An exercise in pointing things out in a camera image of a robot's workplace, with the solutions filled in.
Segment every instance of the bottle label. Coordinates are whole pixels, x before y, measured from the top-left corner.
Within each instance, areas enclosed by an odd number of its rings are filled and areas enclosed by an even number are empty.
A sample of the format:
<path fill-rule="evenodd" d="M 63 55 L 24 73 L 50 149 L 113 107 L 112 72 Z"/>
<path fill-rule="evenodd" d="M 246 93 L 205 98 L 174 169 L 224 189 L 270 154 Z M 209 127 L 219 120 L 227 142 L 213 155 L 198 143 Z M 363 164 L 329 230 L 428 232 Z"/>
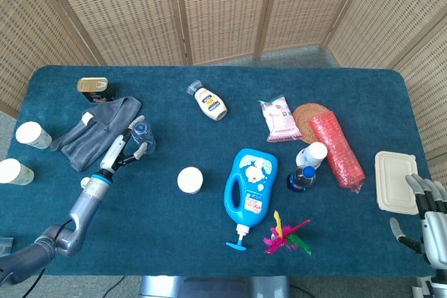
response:
<path fill-rule="evenodd" d="M 249 194 L 245 197 L 245 205 L 244 208 L 247 211 L 251 211 L 255 214 L 259 214 L 261 212 L 263 203 L 260 200 L 256 200 L 250 197 Z"/>
<path fill-rule="evenodd" d="M 209 111 L 214 110 L 217 106 L 221 104 L 219 101 L 217 101 L 216 97 L 213 97 L 211 94 L 204 97 L 204 99 L 202 99 L 202 103 L 204 103 L 205 106 L 208 107 Z"/>

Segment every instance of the yellow feather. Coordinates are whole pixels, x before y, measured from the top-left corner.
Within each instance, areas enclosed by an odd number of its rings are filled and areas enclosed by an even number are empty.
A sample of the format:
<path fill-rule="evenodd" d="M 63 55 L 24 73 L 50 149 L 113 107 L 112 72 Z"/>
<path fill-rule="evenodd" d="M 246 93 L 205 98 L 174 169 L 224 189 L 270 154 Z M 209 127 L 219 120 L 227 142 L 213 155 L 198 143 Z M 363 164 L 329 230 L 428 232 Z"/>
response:
<path fill-rule="evenodd" d="M 278 211 L 275 211 L 273 213 L 273 217 L 277 221 L 276 230 L 277 230 L 278 236 L 282 237 L 281 218 L 279 217 Z"/>

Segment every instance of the gray towel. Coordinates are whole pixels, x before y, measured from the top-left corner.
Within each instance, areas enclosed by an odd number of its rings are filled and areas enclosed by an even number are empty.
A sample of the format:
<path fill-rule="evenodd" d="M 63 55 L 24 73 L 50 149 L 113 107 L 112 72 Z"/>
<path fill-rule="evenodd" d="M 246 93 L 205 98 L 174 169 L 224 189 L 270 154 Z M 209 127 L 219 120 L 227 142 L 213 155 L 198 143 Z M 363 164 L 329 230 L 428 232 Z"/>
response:
<path fill-rule="evenodd" d="M 75 128 L 53 141 L 50 151 L 60 149 L 76 171 L 83 171 L 124 132 L 140 107 L 140 101 L 125 97 L 89 108 L 82 113 L 93 115 L 87 126 L 79 121 Z"/>

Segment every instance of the blue pump nozzle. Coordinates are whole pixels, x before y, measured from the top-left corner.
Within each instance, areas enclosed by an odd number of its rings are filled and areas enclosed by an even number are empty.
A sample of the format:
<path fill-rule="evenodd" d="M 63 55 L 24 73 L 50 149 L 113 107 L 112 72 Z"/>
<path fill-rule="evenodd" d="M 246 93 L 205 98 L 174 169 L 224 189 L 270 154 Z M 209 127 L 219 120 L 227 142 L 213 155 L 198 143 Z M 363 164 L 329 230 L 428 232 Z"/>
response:
<path fill-rule="evenodd" d="M 231 242 L 227 242 L 225 244 L 237 251 L 246 251 L 247 250 L 247 248 L 242 245 L 242 240 L 238 240 L 237 244 L 232 244 Z"/>

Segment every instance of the round mat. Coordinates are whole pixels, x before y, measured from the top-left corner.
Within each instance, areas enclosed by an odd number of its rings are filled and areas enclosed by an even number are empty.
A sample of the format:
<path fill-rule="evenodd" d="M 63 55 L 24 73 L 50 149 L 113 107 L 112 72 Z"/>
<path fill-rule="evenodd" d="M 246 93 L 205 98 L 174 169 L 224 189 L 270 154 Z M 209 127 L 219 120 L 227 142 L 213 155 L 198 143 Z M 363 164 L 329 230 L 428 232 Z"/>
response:
<path fill-rule="evenodd" d="M 306 143 L 318 141 L 309 121 L 316 115 L 328 111 L 329 110 L 326 107 L 315 103 L 300 105 L 293 111 L 293 118 L 295 119 L 296 126 L 298 126 L 302 133 L 301 140 Z"/>

